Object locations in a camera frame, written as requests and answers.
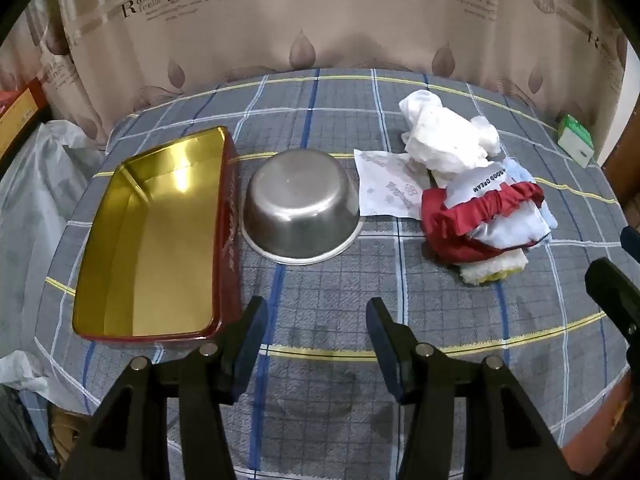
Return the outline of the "white yellow towel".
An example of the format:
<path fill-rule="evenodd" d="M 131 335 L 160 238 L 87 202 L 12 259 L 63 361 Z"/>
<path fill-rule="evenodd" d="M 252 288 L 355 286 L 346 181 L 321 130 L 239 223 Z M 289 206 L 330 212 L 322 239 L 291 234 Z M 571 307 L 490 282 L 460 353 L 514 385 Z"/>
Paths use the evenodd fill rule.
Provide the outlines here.
<path fill-rule="evenodd" d="M 508 276 L 521 272 L 527 266 L 528 259 L 521 249 L 509 250 L 502 254 L 472 263 L 460 264 L 462 281 L 469 285 L 480 285 L 503 280 Z"/>

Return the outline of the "red white drawstring bag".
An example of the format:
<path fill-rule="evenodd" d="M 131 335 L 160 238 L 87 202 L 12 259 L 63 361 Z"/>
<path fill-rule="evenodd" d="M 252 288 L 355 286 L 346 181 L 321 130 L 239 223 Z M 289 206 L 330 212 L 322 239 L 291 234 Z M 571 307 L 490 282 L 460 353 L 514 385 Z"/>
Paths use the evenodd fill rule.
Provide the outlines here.
<path fill-rule="evenodd" d="M 544 190 L 511 157 L 465 170 L 446 188 L 424 191 L 420 219 L 432 251 L 450 264 L 533 247 L 558 227 Z"/>

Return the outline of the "white cloth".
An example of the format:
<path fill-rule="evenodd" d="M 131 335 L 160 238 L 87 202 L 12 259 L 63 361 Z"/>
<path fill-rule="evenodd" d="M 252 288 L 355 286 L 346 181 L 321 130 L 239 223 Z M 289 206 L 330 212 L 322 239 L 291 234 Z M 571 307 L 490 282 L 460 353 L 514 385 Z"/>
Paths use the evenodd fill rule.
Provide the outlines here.
<path fill-rule="evenodd" d="M 402 137 L 406 152 L 447 180 L 487 167 L 501 153 L 499 133 L 486 117 L 466 119 L 443 106 L 434 92 L 416 90 L 399 109 L 409 127 Z"/>

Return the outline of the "green white small box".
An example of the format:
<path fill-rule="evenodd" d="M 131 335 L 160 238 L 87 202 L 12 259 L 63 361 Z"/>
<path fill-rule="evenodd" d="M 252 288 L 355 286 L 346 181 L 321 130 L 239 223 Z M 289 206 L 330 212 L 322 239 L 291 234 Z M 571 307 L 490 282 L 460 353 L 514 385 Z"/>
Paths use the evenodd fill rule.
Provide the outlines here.
<path fill-rule="evenodd" d="M 564 114 L 559 121 L 558 145 L 582 168 L 590 164 L 594 155 L 589 131 L 571 114 Z"/>

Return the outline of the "grey plaid tablecloth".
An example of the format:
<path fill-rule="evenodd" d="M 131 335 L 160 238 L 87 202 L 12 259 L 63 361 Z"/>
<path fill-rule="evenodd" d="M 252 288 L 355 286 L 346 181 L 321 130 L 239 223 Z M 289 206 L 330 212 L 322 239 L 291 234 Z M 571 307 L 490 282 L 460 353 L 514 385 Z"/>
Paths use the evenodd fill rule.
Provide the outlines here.
<path fill-rule="evenodd" d="M 288 148 L 325 151 L 352 168 L 355 150 L 402 150 L 398 104 L 420 88 L 498 129 L 503 151 L 542 182 L 559 223 L 552 240 L 528 254 L 523 272 L 476 287 L 427 255 L 410 220 L 370 219 L 352 246 L 313 266 L 279 266 L 243 247 L 242 295 L 267 300 L 270 326 L 247 393 L 224 410 L 236 471 L 254 479 L 393 478 L 410 413 L 387 392 L 371 349 L 366 304 L 374 296 L 443 352 L 474 361 L 501 356 L 552 436 L 568 442 L 627 371 L 625 339 L 584 282 L 601 257 L 638 278 L 638 264 L 620 247 L 623 211 L 600 168 L 563 154 L 554 118 L 526 96 L 435 76 L 317 68 L 145 98 L 113 130 L 44 279 L 35 345 L 50 372 L 90 412 L 137 352 L 82 339 L 72 327 L 81 255 L 120 162 L 224 125 L 243 180 Z"/>

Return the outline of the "gold red rectangular tin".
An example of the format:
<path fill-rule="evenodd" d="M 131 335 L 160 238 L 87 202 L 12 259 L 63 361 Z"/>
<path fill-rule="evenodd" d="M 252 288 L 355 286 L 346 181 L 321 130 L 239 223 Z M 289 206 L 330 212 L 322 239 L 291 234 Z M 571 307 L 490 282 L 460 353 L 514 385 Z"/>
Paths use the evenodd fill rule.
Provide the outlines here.
<path fill-rule="evenodd" d="M 78 273 L 72 326 L 89 340 L 204 339 L 242 313 L 239 159 L 218 126 L 121 162 Z"/>

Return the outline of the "translucent plastic cover sheet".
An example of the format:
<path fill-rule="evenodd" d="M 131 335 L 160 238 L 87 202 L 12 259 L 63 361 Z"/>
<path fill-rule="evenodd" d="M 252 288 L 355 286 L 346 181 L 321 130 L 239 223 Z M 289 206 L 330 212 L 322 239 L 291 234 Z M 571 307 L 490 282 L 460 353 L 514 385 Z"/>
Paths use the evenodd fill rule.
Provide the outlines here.
<path fill-rule="evenodd" d="M 37 356 L 39 301 L 55 249 L 104 161 L 78 125 L 39 125 L 1 178 L 1 383 L 63 410 L 85 409 Z"/>

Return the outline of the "stainless steel bowl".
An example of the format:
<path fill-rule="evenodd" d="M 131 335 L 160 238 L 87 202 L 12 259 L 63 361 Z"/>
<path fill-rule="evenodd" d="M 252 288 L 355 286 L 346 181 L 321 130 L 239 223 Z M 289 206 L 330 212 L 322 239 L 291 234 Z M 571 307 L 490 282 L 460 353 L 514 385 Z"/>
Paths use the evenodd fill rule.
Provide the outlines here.
<path fill-rule="evenodd" d="M 242 234 L 259 255 L 286 266 L 329 260 L 362 228 L 358 188 L 334 156 L 296 148 L 269 157 L 248 181 Z"/>

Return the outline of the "red yellow cardboard box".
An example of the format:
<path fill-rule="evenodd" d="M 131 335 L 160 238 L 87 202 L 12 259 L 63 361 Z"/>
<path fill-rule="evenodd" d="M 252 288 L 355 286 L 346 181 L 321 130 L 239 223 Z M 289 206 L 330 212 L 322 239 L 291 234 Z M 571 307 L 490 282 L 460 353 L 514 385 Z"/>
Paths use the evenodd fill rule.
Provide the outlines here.
<path fill-rule="evenodd" d="M 48 106 L 38 78 L 29 81 L 22 90 L 1 91 L 1 157 L 6 156 L 18 139 Z"/>

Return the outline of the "beige leaf print curtain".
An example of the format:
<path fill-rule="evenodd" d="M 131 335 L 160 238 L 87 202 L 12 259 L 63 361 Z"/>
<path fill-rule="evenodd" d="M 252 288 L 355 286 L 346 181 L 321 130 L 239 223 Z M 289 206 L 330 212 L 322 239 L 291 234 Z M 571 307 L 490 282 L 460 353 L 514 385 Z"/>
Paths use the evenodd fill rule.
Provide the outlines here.
<path fill-rule="evenodd" d="M 452 78 L 610 128 L 627 40 L 602 0 L 32 0 L 1 87 L 40 78 L 105 141 L 128 112 L 216 81 L 310 68 Z"/>

